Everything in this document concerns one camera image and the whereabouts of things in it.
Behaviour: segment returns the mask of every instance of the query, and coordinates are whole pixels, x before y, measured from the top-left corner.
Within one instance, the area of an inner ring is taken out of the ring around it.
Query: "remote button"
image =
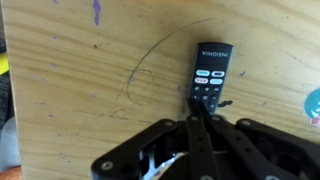
[[[225,73],[223,71],[213,71],[211,75],[212,77],[223,77]]]
[[[207,84],[208,83],[208,79],[207,78],[196,78],[196,79],[194,79],[194,81],[197,84]]]
[[[209,101],[209,108],[216,107],[216,100],[217,100],[217,96],[211,96],[210,101]]]
[[[192,95],[192,98],[193,98],[193,99],[196,99],[196,100],[199,100],[199,99],[200,99],[200,96],[197,95],[197,94],[194,94],[194,95]]]
[[[207,107],[209,104],[209,96],[208,95],[202,95],[201,97],[202,103]]]
[[[203,95],[203,96],[202,96],[202,99],[203,99],[203,100],[207,100],[207,99],[208,99],[208,96],[207,96],[207,95]]]
[[[219,87],[213,87],[213,91],[218,92],[218,91],[220,91],[220,88]]]
[[[210,79],[210,84],[222,84],[222,79]]]
[[[198,76],[209,76],[210,75],[210,71],[207,70],[197,70],[196,74]]]

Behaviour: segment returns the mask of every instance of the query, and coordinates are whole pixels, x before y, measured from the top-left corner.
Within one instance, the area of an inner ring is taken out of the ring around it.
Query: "wood grain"
[[[176,119],[196,43],[235,46],[218,109],[320,142],[304,101],[320,84],[316,0],[3,0],[24,179],[90,179],[92,161]]]

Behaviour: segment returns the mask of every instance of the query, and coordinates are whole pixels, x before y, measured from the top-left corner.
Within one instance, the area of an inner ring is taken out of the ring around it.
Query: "remote control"
[[[224,43],[199,43],[190,98],[202,100],[208,112],[213,115],[219,102],[233,46]]]

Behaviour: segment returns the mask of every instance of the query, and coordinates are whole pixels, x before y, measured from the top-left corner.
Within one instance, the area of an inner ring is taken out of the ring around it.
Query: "drawn circle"
[[[146,69],[137,69],[127,84],[127,97],[136,105],[147,106],[153,95],[153,74]]]
[[[320,89],[309,94],[304,103],[304,111],[310,119],[310,124],[320,124]]]

